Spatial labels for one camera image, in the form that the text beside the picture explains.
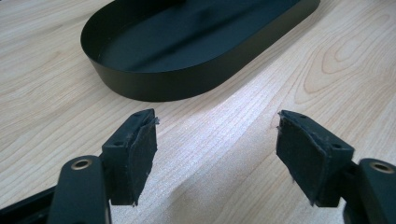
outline clamp jaw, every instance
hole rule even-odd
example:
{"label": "clamp jaw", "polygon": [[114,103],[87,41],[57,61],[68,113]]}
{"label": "clamp jaw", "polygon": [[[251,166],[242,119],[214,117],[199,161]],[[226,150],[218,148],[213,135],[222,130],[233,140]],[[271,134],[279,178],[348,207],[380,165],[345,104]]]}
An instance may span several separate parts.
{"label": "clamp jaw", "polygon": [[137,205],[157,151],[154,110],[129,117],[102,154],[67,162],[58,185],[0,210],[0,223],[111,223],[114,205]]}
{"label": "clamp jaw", "polygon": [[352,161],[354,148],[309,117],[280,113],[276,155],[311,204],[336,207],[346,200],[345,223],[396,223],[396,167]]}

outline metal rivet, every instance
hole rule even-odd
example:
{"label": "metal rivet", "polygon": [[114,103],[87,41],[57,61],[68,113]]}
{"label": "metal rivet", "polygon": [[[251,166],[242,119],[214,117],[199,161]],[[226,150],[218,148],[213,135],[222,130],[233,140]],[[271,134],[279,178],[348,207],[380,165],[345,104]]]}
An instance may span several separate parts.
{"label": "metal rivet", "polygon": [[387,164],[383,163],[383,162],[378,162],[378,161],[373,161],[370,162],[370,166],[377,170],[378,172],[382,172],[385,174],[393,174],[395,173],[395,171],[392,169],[392,167],[388,166]]}
{"label": "metal rivet", "polygon": [[92,161],[91,160],[86,160],[86,159],[75,161],[72,164],[72,169],[73,170],[83,170],[83,169],[89,167],[91,164],[92,164]]}

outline black tray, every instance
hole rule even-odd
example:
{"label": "black tray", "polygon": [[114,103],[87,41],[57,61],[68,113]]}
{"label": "black tray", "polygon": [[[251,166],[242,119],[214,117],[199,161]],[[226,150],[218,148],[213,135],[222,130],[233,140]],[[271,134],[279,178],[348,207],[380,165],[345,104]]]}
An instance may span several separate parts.
{"label": "black tray", "polygon": [[118,0],[87,21],[81,46],[107,86],[132,99],[210,91],[311,14],[319,0]]}

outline wooden table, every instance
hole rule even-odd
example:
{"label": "wooden table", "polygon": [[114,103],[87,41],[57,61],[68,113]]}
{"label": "wooden table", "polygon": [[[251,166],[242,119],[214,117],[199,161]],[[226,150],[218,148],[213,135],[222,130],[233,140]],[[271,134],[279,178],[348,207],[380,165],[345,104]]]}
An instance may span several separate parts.
{"label": "wooden table", "polygon": [[54,186],[146,108],[159,150],[139,205],[113,206],[114,223],[343,223],[343,203],[311,207],[276,156],[281,109],[340,136],[354,161],[396,163],[396,1],[322,0],[225,83],[169,103],[117,95],[83,53],[81,29],[108,2],[0,2],[0,207]]}

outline wooden surface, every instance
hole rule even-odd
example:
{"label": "wooden surface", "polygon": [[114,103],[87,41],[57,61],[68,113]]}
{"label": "wooden surface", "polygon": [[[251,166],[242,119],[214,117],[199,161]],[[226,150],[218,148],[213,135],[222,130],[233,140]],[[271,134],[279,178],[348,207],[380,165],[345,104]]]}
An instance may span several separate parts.
{"label": "wooden surface", "polygon": [[109,0],[0,2],[0,207],[99,155],[134,112],[154,108],[158,148],[139,205],[114,223],[343,223],[311,207],[275,154],[277,112],[306,114],[396,163],[396,1],[322,0],[318,10],[213,91],[145,103],[112,92],[83,53]]}

